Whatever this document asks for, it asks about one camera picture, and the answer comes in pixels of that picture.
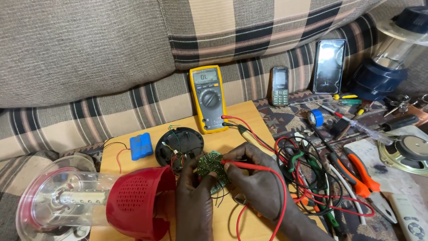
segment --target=yellow multimeter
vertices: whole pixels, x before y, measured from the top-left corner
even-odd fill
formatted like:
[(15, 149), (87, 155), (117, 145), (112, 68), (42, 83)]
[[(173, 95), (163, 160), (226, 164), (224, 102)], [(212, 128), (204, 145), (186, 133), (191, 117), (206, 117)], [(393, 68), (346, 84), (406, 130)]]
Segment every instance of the yellow multimeter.
[(226, 104), (218, 65), (191, 69), (189, 74), (202, 134), (227, 130), (223, 126), (227, 120), (221, 118), (226, 115)]

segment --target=green wire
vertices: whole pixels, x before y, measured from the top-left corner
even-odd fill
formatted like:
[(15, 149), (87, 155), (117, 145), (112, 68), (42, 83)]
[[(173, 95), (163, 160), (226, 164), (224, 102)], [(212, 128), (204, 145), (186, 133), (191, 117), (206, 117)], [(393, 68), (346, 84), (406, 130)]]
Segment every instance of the green wire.
[(169, 126), (169, 130), (175, 135), (175, 137), (177, 138), (178, 141), (178, 151), (181, 153), (181, 147), (180, 147), (180, 140), (178, 138), (178, 136), (172, 131), (171, 127), (179, 127), (180, 125), (170, 125)]

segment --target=hand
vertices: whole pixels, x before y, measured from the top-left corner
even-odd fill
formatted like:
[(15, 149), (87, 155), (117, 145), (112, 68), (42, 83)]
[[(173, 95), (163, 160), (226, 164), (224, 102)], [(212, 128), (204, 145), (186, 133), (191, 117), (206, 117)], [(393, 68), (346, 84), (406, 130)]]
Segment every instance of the hand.
[(175, 192), (176, 241), (212, 241), (213, 199), (211, 188), (217, 184), (217, 173), (210, 172), (198, 184), (196, 160), (184, 165)]
[[(261, 151), (255, 145), (245, 142), (228, 154), (223, 155), (223, 160), (247, 160), (256, 165), (270, 167), (281, 174), (275, 160)], [(242, 173), (242, 170), (232, 163), (224, 165), (229, 179), (242, 190), (247, 201), (265, 218), (277, 222), (284, 203), (284, 189), (281, 181), (272, 172), (249, 170), (250, 176)], [(295, 205), (287, 190), (287, 207), (284, 219), (293, 216), (300, 210)]]

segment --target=tape roll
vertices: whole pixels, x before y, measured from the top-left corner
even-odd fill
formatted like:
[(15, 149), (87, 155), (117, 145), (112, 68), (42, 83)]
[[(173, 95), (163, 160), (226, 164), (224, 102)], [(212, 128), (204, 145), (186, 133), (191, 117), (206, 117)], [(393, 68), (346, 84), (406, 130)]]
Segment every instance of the tape roll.
[(321, 111), (315, 109), (308, 111), (308, 120), (310, 123), (315, 124), (316, 127), (320, 127), (324, 122), (324, 117)]

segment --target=dark blue plastic base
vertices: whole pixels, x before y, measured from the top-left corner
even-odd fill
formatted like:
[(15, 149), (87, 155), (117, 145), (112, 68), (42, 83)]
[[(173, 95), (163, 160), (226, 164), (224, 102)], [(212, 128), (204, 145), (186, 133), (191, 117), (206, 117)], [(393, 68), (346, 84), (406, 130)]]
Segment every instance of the dark blue plastic base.
[(407, 69), (390, 69), (365, 59), (349, 83), (349, 91), (361, 99), (381, 100), (407, 79)]
[(144, 133), (129, 139), (131, 144), (131, 159), (136, 161), (140, 158), (153, 155), (152, 141), (150, 134)]

